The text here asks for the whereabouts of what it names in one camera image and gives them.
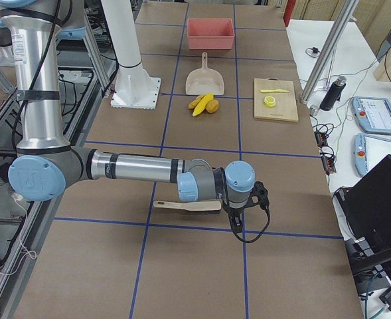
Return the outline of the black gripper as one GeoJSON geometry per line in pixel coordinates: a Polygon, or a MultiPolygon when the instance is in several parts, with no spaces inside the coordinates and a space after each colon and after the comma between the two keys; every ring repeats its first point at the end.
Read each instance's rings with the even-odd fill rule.
{"type": "Polygon", "coordinates": [[[222,206],[225,212],[231,213],[230,227],[233,232],[242,232],[244,224],[239,213],[243,213],[245,208],[259,205],[262,210],[270,212],[268,191],[261,181],[255,181],[249,192],[240,193],[231,187],[228,187],[227,191],[228,196],[224,197],[222,206]]]}

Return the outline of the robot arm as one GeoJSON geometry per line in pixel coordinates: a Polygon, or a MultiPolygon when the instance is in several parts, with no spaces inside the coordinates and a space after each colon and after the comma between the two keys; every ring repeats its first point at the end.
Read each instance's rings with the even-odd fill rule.
{"type": "Polygon", "coordinates": [[[245,209],[269,211],[264,185],[253,167],[233,161],[213,168],[202,159],[168,159],[78,148],[64,137],[55,38],[61,31],[83,37],[82,1],[0,1],[2,22],[11,32],[17,99],[23,137],[8,178],[32,201],[48,201],[87,180],[135,179],[174,183],[186,202],[219,199],[232,232],[243,229],[245,209]]]}

